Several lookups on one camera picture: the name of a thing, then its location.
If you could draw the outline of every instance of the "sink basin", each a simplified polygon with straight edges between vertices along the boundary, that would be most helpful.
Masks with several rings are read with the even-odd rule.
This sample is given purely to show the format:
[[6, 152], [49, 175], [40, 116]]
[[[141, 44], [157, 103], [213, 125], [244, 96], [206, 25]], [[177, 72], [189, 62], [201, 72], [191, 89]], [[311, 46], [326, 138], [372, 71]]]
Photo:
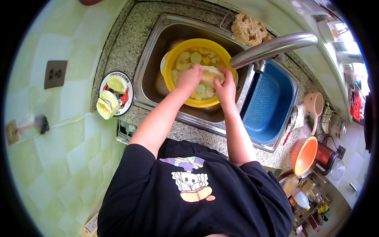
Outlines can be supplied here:
[[[181, 22], [178, 22], [177, 18], [178, 17], [172, 15], [163, 15], [158, 20], [152, 33], [152, 36], [155, 38], [154, 46], [151, 50], [146, 52], [150, 55], [144, 63], [146, 67], [143, 74], [140, 74], [138, 78], [138, 80], [141, 80], [141, 92], [148, 100], [154, 102], [154, 104], [160, 103], [169, 93], [160, 72], [161, 59], [178, 43], [193, 38], [209, 39], [223, 46], [232, 57], [244, 51], [246, 48], [223, 36], [224, 32], [218, 27], [204, 22], [189, 20], [184, 17], [180, 17]], [[160, 27], [163, 29], [155, 35], [154, 31]], [[251, 67], [238, 69], [237, 73], [239, 82], [237, 85], [236, 103], [241, 95], [246, 79], [249, 73], [251, 73]], [[180, 112], [213, 123], [222, 122], [225, 119], [220, 104], [206, 108], [195, 108], [183, 105], [180, 108]]]
[[[149, 36], [133, 78], [135, 105], [151, 111], [169, 94], [160, 73], [161, 59], [180, 42], [193, 38], [212, 40], [223, 46], [232, 57], [249, 48], [235, 41], [230, 32], [214, 25], [187, 17], [162, 14]], [[237, 73], [239, 80], [236, 85], [235, 102], [238, 111], [241, 112], [254, 78], [253, 65], [237, 69]], [[225, 117], [220, 104], [206, 108], [183, 105], [176, 120], [226, 136]], [[256, 142], [253, 144], [255, 147], [273, 152], [280, 137], [281, 135], [270, 144], [262, 145]]]

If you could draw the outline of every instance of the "loofah sponge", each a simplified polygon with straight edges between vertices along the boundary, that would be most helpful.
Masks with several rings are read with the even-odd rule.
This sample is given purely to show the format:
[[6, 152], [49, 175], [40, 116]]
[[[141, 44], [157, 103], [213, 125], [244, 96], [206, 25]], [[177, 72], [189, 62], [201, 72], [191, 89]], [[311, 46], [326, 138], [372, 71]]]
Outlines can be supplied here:
[[249, 47], [271, 40], [271, 35], [266, 31], [263, 22], [246, 13], [236, 15], [232, 25], [232, 32], [237, 41]]

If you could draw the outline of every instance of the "orange colander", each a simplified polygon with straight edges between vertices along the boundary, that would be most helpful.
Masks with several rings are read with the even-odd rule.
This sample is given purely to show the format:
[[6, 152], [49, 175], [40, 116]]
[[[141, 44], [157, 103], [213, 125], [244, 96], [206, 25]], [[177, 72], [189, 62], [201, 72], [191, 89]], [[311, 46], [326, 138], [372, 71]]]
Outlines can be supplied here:
[[303, 138], [296, 142], [291, 150], [291, 163], [296, 176], [302, 176], [312, 166], [317, 153], [317, 139]]

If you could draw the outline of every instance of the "faucet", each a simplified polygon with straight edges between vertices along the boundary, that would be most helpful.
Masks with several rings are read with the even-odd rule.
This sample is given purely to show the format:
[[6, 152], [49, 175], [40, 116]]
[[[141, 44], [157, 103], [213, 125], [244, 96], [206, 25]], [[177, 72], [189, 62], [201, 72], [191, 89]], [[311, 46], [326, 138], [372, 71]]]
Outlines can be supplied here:
[[230, 66], [238, 69], [254, 63], [254, 71], [262, 74], [265, 72], [267, 60], [271, 60], [272, 57], [280, 53], [317, 44], [317, 41], [317, 36], [309, 32], [284, 35], [235, 55], [230, 59]]

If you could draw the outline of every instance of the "black t-shirt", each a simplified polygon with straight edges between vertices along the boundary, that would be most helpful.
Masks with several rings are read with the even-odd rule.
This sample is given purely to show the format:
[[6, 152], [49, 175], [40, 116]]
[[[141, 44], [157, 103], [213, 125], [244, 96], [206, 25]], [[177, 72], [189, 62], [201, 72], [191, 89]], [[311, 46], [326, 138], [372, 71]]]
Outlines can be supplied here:
[[205, 152], [155, 160], [128, 145], [105, 194], [98, 236], [284, 236], [288, 199], [259, 162], [238, 167]]

